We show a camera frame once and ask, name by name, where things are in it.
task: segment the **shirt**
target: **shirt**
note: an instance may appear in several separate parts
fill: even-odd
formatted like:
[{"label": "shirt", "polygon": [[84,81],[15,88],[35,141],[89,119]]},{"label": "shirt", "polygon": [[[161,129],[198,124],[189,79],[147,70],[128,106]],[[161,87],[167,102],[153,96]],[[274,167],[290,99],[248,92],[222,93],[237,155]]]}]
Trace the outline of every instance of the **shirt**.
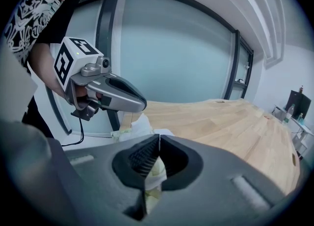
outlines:
[{"label": "shirt", "polygon": [[19,0],[3,34],[9,48],[23,66],[36,42],[61,42],[78,1]]}]

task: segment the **desk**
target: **desk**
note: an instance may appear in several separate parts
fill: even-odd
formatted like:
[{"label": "desk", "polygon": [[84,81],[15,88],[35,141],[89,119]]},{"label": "desk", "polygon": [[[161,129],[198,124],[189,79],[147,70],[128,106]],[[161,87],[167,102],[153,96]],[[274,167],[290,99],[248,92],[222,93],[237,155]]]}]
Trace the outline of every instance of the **desk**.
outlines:
[{"label": "desk", "polygon": [[[154,129],[230,151],[271,179],[285,194],[298,181],[299,159],[289,130],[275,117],[240,99],[197,103],[148,101],[144,110]],[[121,130],[140,113],[128,113]]]},{"label": "desk", "polygon": [[[279,109],[281,112],[287,113],[287,111],[285,111],[283,108],[281,108],[281,107],[279,107],[277,105],[275,105],[275,109]],[[307,126],[300,124],[296,119],[291,118],[291,120],[293,122],[295,122],[302,129],[301,137],[298,138],[298,136],[296,134],[295,137],[293,138],[293,140],[295,142],[299,142],[299,143],[301,143],[302,146],[305,147],[305,149],[302,151],[302,153],[299,152],[300,153],[300,157],[301,157],[305,153],[305,151],[308,149],[308,146],[305,143],[305,139],[307,138],[308,134],[311,135],[311,136],[314,136],[314,134],[311,132],[311,130]]]}]

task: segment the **person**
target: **person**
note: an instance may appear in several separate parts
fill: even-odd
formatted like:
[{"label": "person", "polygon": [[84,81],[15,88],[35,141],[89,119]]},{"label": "person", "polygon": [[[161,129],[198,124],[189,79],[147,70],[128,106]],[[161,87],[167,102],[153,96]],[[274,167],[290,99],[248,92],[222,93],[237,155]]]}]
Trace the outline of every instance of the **person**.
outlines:
[{"label": "person", "polygon": [[[2,34],[10,50],[23,67],[32,70],[47,87],[64,98],[64,92],[53,72],[54,58],[50,43],[61,43],[68,23],[79,0],[8,0],[8,19]],[[76,87],[77,97],[87,95],[84,87]],[[53,138],[38,112],[34,97],[29,103],[23,123],[38,128],[46,137]]]}]

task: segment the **forearm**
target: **forearm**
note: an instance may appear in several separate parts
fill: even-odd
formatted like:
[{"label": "forearm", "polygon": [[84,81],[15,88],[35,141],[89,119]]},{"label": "forearm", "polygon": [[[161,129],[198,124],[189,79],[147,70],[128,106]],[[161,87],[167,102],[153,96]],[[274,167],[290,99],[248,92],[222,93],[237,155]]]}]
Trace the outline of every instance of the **forearm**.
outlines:
[{"label": "forearm", "polygon": [[35,44],[30,51],[29,65],[47,87],[64,98],[63,89],[53,72],[54,58],[48,44]]}]

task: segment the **black pants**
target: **black pants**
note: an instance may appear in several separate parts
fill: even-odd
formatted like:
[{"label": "black pants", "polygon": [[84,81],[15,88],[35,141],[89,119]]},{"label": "black pants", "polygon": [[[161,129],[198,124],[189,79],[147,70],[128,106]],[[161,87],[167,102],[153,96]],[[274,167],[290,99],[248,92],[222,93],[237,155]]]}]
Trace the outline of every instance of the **black pants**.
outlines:
[{"label": "black pants", "polygon": [[34,97],[31,99],[28,105],[28,111],[24,114],[22,122],[29,124],[39,129],[47,138],[53,138],[53,135],[50,132],[49,127],[45,123],[44,119],[41,117],[38,112],[37,104]]}]

